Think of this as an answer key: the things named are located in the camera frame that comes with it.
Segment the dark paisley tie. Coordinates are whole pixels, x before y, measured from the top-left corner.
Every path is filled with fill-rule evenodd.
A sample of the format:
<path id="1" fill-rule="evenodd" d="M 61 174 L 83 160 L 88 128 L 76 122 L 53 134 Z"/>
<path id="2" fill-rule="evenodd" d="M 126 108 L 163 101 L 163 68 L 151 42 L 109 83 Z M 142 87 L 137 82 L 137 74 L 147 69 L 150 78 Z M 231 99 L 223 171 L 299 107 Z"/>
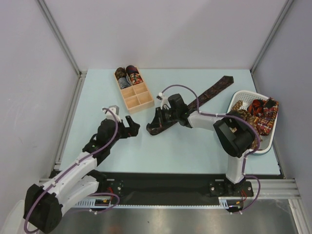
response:
<path id="1" fill-rule="evenodd" d="M 213 86 L 211 86 L 209 89 L 207 89 L 201 95 L 198 96 L 199 107 L 201 107 L 202 105 L 207 103 L 209 100 L 217 96 L 219 93 L 221 93 L 223 90 L 225 90 L 227 87 L 229 87 L 233 83 L 234 83 L 233 76 L 223 76 Z M 161 132 L 164 132 L 165 130 L 169 129 L 170 127 L 174 126 L 176 123 L 177 122 L 171 123 L 169 125 L 162 125 Z"/>

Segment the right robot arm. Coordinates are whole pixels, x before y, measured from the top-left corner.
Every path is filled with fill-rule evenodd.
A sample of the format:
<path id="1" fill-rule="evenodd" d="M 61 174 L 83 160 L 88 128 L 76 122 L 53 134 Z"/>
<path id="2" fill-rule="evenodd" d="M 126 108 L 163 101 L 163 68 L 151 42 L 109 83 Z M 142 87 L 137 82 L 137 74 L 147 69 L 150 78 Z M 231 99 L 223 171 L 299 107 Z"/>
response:
<path id="1" fill-rule="evenodd" d="M 146 129 L 152 136 L 158 135 L 175 123 L 188 128 L 214 131 L 222 148 L 228 154 L 225 191 L 237 195 L 242 191 L 246 156 L 252 152 L 253 142 L 257 147 L 261 140 L 255 128 L 238 113 L 210 114 L 188 107 L 180 94 L 169 97 L 159 93 L 161 106 L 156 108 L 154 119 Z"/>

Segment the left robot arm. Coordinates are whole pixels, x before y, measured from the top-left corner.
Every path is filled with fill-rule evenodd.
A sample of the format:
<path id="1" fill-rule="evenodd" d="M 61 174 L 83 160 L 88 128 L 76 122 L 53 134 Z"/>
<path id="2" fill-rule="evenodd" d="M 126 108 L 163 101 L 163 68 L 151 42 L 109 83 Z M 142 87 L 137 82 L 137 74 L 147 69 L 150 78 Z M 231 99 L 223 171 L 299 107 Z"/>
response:
<path id="1" fill-rule="evenodd" d="M 23 215 L 27 234 L 32 233 L 28 224 L 50 233 L 69 209 L 89 195 L 106 196 L 114 205 L 119 203 L 119 196 L 109 190 L 107 177 L 96 168 L 119 139 L 138 135 L 140 125 L 130 116 L 125 118 L 128 126 L 117 115 L 108 116 L 70 166 L 43 185 L 33 184 L 27 190 Z"/>

